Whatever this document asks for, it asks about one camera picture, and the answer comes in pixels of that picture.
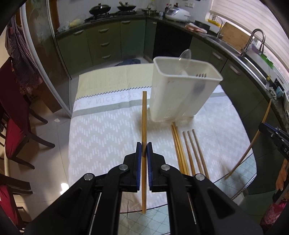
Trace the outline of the right hand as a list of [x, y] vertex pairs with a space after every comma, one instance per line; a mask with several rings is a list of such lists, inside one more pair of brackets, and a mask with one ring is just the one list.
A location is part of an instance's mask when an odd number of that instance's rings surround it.
[[282, 167], [279, 171], [279, 175], [278, 175], [277, 180], [276, 180], [276, 184], [275, 184], [277, 191], [278, 190], [282, 191], [284, 188], [284, 182], [285, 182], [287, 175], [288, 175], [287, 169], [286, 169], [287, 166], [288, 166], [288, 161], [286, 159], [284, 159], [284, 161], [282, 163]]

